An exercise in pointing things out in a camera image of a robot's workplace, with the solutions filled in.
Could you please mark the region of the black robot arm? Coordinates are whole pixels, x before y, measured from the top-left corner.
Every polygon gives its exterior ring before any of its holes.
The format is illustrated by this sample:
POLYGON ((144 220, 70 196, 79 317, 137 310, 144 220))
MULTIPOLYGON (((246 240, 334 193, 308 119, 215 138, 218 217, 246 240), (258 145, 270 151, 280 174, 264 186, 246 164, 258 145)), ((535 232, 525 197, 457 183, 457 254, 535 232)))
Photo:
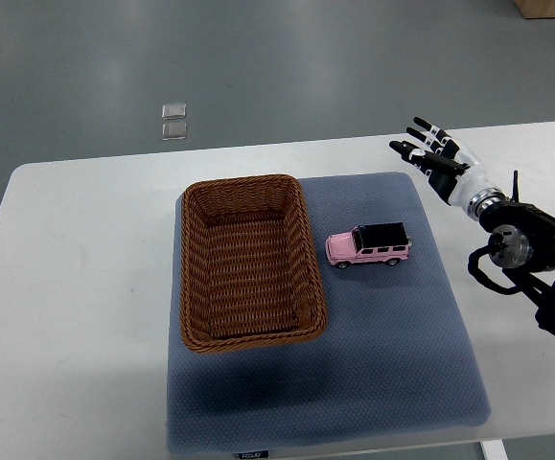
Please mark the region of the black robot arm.
POLYGON ((555 336, 555 218, 520 201, 517 187, 506 195, 476 155, 444 129, 419 117, 413 122, 406 131, 413 139, 392 141, 390 148, 489 235, 470 254, 468 272, 498 294, 525 295, 537 308, 539 328, 555 336))

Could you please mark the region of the white robotic hand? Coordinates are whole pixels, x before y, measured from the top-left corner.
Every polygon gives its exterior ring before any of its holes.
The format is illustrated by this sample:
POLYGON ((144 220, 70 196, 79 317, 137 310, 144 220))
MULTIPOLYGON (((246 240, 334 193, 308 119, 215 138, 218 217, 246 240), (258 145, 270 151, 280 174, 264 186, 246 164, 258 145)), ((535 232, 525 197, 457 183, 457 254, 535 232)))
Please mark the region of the white robotic hand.
POLYGON ((423 132, 414 127, 405 132, 430 151, 406 141, 390 141, 389 147, 428 176, 428 184, 445 203, 478 219, 491 204, 505 199, 505 193, 487 178, 485 167, 468 147, 423 118, 414 117, 413 123, 423 132))

